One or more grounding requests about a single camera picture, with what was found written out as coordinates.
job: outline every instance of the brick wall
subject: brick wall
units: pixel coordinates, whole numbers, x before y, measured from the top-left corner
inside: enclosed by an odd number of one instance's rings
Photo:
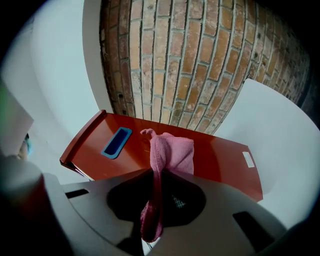
[[[115,113],[212,134],[254,79],[297,103],[310,60],[252,0],[104,0],[100,41]]]

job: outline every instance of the white sticker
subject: white sticker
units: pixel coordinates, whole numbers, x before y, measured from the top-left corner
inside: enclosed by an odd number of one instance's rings
[[[249,154],[249,152],[242,152],[244,159],[246,161],[246,164],[248,165],[249,168],[251,167],[255,167],[254,162],[252,161],[251,155]]]

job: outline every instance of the pink cloth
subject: pink cloth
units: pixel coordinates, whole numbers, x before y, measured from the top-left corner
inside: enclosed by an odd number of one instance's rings
[[[157,135],[153,129],[144,129],[141,134],[151,134],[150,165],[153,169],[153,190],[149,201],[140,215],[141,237],[146,242],[154,242],[163,232],[163,198],[161,171],[194,173],[194,141],[189,138],[174,137],[164,132]]]

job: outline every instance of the red table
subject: red table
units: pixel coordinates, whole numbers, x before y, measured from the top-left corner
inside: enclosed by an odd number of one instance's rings
[[[116,159],[101,152],[120,127],[132,134]],[[239,189],[255,201],[263,199],[262,187],[256,167],[248,167],[243,152],[248,146],[223,138],[163,123],[132,118],[99,111],[70,142],[60,162],[92,180],[102,180],[150,168],[149,134],[140,134],[152,128],[157,134],[164,132],[194,141],[194,175]]]

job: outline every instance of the pink towel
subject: pink towel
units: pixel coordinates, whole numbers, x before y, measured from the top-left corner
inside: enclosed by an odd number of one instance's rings
[[[157,135],[153,129],[144,129],[141,134],[151,134],[150,165],[153,169],[153,190],[149,201],[140,215],[141,237],[146,242],[154,242],[163,232],[163,199],[161,171],[194,173],[194,141],[189,138],[174,137],[164,132]]]

